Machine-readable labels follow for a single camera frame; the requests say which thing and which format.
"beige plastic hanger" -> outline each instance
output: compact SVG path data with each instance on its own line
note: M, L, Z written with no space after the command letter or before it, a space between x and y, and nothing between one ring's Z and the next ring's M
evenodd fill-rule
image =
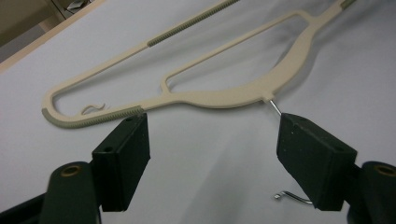
M161 82L161 88L163 93L158 97L109 109L104 109L103 107L99 107L96 105L88 105L79 114L73 117L67 117L56 110L53 104L53 98L56 95L67 91L78 83L95 76L96 74L106 70L108 67L113 66L137 54L138 52L152 47L155 44L158 44L166 38L175 35L181 30L190 27L196 22L201 21L210 15L213 15L217 11L220 11L235 2L237 1L223 1L210 8L209 10L205 11L204 13L201 13L200 15L193 17L192 19L170 29L162 35L159 35L151 39L150 41L147 41L132 49L129 49L121 55L56 86L55 88L47 92L44 97L42 104L42 113L44 117L52 124L62 128L81 128L113 119L132 116L133 114L142 113L145 110L149 110L155 107L176 103L185 103L207 108L232 108L252 104L258 101L264 101L265 103L267 103L274 98L274 94L286 83L288 83L303 66L308 56L311 42L315 33L328 21L341 13L345 8L349 7L353 2L355 2L355 0L337 0L331 7L329 7L326 11L324 11L317 17L313 17L305 11L297 10L287 15L284 15L274 21L270 21L263 26L245 35L242 35L217 49L208 52L200 58L184 64L175 71L166 74ZM266 75L259 77L256 80L249 82L248 84L223 91L171 92L169 90L167 80L170 77L174 77L181 72L186 71L194 67L195 65L222 53L224 50L230 49L233 46L253 37L254 35L257 35L294 16L301 16L307 21L308 26L297 37L294 44L291 46L288 54L283 58L283 60L279 62ZM97 111L86 114L86 111L90 108L95 108Z

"white table surface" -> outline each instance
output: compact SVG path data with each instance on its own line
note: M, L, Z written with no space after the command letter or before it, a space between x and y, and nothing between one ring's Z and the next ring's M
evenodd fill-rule
M107 0L0 75L0 211L46 191L51 172L91 152L120 123L64 130L41 115L54 85L210 7L214 0ZM162 76L293 9L333 1L243 0L63 94L84 105L123 105L160 94ZM356 163L396 164L396 1L358 0L315 38L298 76L276 96L283 112L313 120L359 151ZM288 21L171 80L173 91L218 90L265 74L292 43ZM264 103L236 109L169 105L148 111L151 160L124 213L104 223L347 223L291 200L304 193L276 157L279 118Z

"metal rod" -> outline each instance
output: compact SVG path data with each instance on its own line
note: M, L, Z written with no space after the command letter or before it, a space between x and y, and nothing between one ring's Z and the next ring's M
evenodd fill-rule
M288 197L290 197L290 198L292 198L293 200L295 200L295 201L297 201L297 202L299 202L299 203L306 203L306 204L312 204L312 202L311 201L309 201L309 200L307 200L307 199L304 199L304 198L301 198L301 197L299 197L299 196L297 196L297 195L295 195L295 194L293 194L293 193L290 193L290 192L288 192L288 191L281 191L281 192L279 192L278 194L276 194L276 195L274 195L274 198L275 199L277 199L277 200L280 200L283 196L288 196Z
M272 105L272 107L275 109L276 113L279 116L282 116L282 112L280 112L279 108L276 106L276 104L274 103L274 101L270 100L270 104Z

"black bracket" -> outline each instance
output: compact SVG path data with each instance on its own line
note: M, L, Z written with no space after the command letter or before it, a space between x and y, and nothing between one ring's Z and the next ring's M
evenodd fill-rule
M100 205L104 212L128 208L149 159L147 115L125 119L93 151L91 163L59 167L47 193L1 213L0 223L100 223Z
M396 168L383 162L355 165L358 152L314 122L281 116L276 154L322 211L350 204L349 223L396 223Z

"wooden edge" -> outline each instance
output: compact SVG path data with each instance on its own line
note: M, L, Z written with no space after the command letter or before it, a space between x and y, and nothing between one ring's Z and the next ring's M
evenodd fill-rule
M5 61L0 63L0 74L4 73L6 70L8 70L9 67L17 63L19 60L24 58L26 55L30 54L32 51L40 47L41 45L45 44L48 40L59 34L62 30L67 28L69 25L73 24L75 21L81 19L85 15L87 15L89 12L92 10L96 9L99 7L102 3L104 3L106 0L95 0L86 7L84 7L82 10L80 10L78 13L70 17L69 19L61 22L59 25L55 26L53 29L50 31L46 32L42 36L40 36L38 39L36 39L34 42L26 46L25 48L21 49L11 57L7 58Z

